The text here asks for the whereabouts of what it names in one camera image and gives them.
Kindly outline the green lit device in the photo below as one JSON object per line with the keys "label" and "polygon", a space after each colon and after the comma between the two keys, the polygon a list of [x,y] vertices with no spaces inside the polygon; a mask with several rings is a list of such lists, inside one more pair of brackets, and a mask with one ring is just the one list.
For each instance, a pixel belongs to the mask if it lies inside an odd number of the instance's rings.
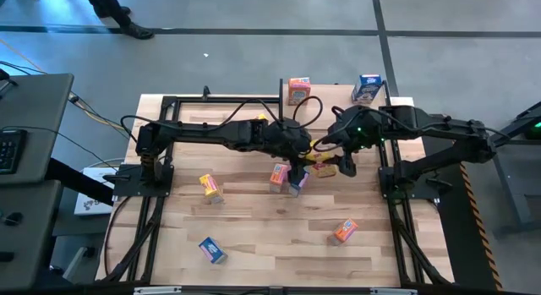
{"label": "green lit device", "polygon": [[541,121],[536,122],[531,128],[524,132],[524,138],[530,140],[541,140]]}

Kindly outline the black floor mat hazard stripes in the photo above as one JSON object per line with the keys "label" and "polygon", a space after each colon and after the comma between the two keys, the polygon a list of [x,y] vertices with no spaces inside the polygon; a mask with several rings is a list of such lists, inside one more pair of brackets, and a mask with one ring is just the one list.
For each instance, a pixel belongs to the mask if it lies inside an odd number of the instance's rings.
{"label": "black floor mat hazard stripes", "polygon": [[452,185],[440,191],[438,211],[455,282],[501,291],[495,257],[465,165],[454,164],[438,173],[439,179]]}

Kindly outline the grey metal stand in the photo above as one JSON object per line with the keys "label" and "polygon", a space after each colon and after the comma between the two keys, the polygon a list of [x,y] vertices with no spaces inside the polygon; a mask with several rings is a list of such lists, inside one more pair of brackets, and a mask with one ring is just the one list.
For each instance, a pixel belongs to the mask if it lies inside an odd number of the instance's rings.
{"label": "grey metal stand", "polygon": [[541,101],[519,113],[499,133],[491,136],[497,154],[493,158],[512,223],[494,230],[502,238],[511,234],[541,230],[541,212],[536,215],[528,203],[541,203],[541,140],[524,138],[524,132],[541,121]]}

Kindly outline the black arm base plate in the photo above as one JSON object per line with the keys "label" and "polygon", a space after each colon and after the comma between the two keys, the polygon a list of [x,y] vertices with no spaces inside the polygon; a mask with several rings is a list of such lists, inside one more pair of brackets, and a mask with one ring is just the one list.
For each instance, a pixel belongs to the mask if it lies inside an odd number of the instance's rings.
{"label": "black arm base plate", "polygon": [[437,190],[426,183],[425,173],[435,170],[429,160],[398,161],[378,171],[380,191],[385,199],[434,199]]}
{"label": "black arm base plate", "polygon": [[141,165],[122,164],[107,180],[113,182],[112,194],[118,197],[166,197],[172,191],[173,175],[172,165],[162,165],[160,177],[151,180]]}

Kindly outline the silver metal bracket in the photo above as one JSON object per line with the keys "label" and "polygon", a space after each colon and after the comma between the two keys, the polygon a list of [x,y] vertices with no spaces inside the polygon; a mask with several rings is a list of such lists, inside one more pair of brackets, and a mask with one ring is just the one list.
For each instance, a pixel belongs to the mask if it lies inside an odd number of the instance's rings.
{"label": "silver metal bracket", "polygon": [[370,295],[418,295],[418,291],[415,289],[373,287],[370,289],[369,294]]}
{"label": "silver metal bracket", "polygon": [[136,287],[133,295],[181,295],[182,288],[178,286]]}

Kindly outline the grey desk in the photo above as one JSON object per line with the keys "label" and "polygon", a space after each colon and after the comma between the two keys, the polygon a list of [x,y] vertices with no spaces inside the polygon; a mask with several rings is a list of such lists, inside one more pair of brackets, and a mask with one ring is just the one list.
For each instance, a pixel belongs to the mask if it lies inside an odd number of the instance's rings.
{"label": "grey desk", "polygon": [[54,180],[0,188],[0,292],[35,284],[62,192]]}
{"label": "grey desk", "polygon": [[27,131],[17,172],[0,175],[0,186],[44,179],[73,82],[72,74],[24,75],[0,89],[0,131]]}

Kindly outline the blue Frosted Flakes cereal box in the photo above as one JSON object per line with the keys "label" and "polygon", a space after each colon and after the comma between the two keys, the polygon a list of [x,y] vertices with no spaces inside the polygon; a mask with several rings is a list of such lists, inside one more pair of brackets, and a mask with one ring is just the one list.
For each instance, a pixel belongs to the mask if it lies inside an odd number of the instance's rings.
{"label": "blue Frosted Flakes cereal box", "polygon": [[383,79],[379,74],[361,74],[352,89],[352,102],[354,104],[370,105],[377,96]]}
{"label": "blue Frosted Flakes cereal box", "polygon": [[220,264],[228,257],[226,251],[221,248],[214,238],[211,237],[205,238],[199,244],[199,248],[212,264]]}
{"label": "blue Frosted Flakes cereal box", "polygon": [[295,180],[292,183],[289,183],[288,192],[292,197],[297,198],[299,194],[301,193],[304,184],[306,184],[307,180],[309,179],[309,174],[305,173],[302,178],[299,180]]}

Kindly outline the wooden shelf black metal frame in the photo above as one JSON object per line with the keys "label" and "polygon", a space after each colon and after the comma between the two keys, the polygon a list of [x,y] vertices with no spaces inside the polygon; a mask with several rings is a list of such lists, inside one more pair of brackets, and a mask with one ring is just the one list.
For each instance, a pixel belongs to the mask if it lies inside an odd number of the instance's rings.
{"label": "wooden shelf black metal frame", "polygon": [[[386,82],[378,91],[376,97],[368,106],[373,109],[387,105],[388,92],[386,91]],[[288,105],[288,86],[287,81],[281,88],[283,97],[283,116],[292,118],[296,106]],[[311,85],[310,96],[318,96],[323,103],[323,110],[320,117],[312,124],[305,126],[313,138],[320,138],[327,134],[327,129],[336,121],[336,116],[331,112],[333,106],[347,109],[353,104],[351,94],[353,85]],[[316,100],[308,100],[302,105],[296,115],[296,120],[305,124],[313,119],[320,110],[320,104]]]}

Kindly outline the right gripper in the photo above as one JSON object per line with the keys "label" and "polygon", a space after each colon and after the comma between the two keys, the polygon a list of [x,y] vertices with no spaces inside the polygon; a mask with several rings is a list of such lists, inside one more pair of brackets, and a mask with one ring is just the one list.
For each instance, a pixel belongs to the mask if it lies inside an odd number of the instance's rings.
{"label": "right gripper", "polygon": [[336,121],[327,129],[327,143],[339,145],[346,151],[342,156],[326,159],[325,164],[340,164],[340,173],[353,178],[357,175],[357,167],[349,151],[371,148],[379,143],[379,119],[368,107],[332,107],[331,111]]}

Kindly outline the black keyboard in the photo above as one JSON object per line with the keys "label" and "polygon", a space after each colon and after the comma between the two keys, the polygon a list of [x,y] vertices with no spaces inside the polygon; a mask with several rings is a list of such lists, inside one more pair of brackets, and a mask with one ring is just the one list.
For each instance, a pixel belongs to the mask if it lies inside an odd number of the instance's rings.
{"label": "black keyboard", "polygon": [[27,131],[23,129],[0,131],[0,175],[17,172],[26,137]]}

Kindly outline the white cardboard box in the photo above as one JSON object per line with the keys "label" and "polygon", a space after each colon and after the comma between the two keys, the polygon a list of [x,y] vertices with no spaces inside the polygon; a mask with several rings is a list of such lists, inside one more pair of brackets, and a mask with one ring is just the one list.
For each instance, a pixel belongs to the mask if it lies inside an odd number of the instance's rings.
{"label": "white cardboard box", "polygon": [[[82,170],[82,173],[90,177],[109,188],[114,188],[112,183],[107,182],[103,177],[105,175],[114,174],[115,170],[109,167],[86,167]],[[85,194],[79,193],[75,202],[74,215],[75,216],[95,216],[106,215],[112,212],[112,207],[99,202],[97,199],[92,199]]]}

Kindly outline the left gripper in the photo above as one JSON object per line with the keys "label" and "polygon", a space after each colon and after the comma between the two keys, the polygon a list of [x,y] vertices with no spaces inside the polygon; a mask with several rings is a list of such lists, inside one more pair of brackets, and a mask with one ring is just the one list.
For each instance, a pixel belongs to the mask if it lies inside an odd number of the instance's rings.
{"label": "left gripper", "polygon": [[303,167],[300,180],[300,162],[293,161],[301,154],[310,151],[311,135],[300,123],[292,119],[284,119],[281,123],[273,122],[263,130],[263,153],[290,161],[289,183],[304,185],[309,179],[310,165]]}

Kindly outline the black diagonal desk beam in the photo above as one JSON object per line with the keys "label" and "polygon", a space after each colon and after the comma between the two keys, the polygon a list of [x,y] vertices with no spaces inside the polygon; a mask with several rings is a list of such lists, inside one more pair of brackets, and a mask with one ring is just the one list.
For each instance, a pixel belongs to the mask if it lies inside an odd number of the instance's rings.
{"label": "black diagonal desk beam", "polygon": [[44,179],[57,180],[64,187],[85,194],[89,198],[95,199],[103,204],[113,206],[112,188],[109,188],[105,184],[84,175],[82,172],[79,172],[54,158],[51,158],[48,163]]}

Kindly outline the orange Mini Wheats cereal box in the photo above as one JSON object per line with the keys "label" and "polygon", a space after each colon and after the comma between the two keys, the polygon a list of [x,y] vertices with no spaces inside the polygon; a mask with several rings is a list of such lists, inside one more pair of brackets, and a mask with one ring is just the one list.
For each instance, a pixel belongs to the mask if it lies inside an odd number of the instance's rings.
{"label": "orange Mini Wheats cereal box", "polygon": [[341,245],[344,244],[357,230],[358,224],[351,218],[348,218],[336,227],[327,240],[332,245]]}
{"label": "orange Mini Wheats cereal box", "polygon": [[296,106],[309,97],[311,83],[309,77],[290,78],[288,80],[288,105]]}
{"label": "orange Mini Wheats cereal box", "polygon": [[287,185],[287,173],[290,166],[276,163],[270,175],[269,187],[272,193],[280,193]]}

